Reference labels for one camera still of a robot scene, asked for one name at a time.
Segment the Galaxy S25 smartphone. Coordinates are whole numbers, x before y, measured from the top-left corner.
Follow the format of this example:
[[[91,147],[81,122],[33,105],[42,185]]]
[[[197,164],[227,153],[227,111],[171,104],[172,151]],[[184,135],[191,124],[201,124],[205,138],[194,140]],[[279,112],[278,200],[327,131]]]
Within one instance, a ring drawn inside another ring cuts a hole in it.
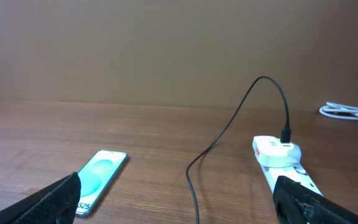
[[[77,216],[86,217],[91,214],[126,160],[126,152],[100,150],[80,169],[78,177],[81,192],[76,209]]]

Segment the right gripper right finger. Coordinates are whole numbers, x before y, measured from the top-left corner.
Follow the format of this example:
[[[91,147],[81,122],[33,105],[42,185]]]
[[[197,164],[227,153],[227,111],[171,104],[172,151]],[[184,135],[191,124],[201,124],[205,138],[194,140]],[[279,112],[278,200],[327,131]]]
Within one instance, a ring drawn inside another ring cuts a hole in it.
[[[280,224],[358,224],[358,215],[280,175],[273,191]]]

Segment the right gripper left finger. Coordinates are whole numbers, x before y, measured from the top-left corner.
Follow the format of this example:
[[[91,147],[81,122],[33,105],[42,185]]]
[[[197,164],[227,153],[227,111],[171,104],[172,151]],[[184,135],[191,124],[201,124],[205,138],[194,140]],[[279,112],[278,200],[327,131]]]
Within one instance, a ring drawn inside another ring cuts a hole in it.
[[[73,224],[80,201],[77,172],[0,211],[0,224]]]

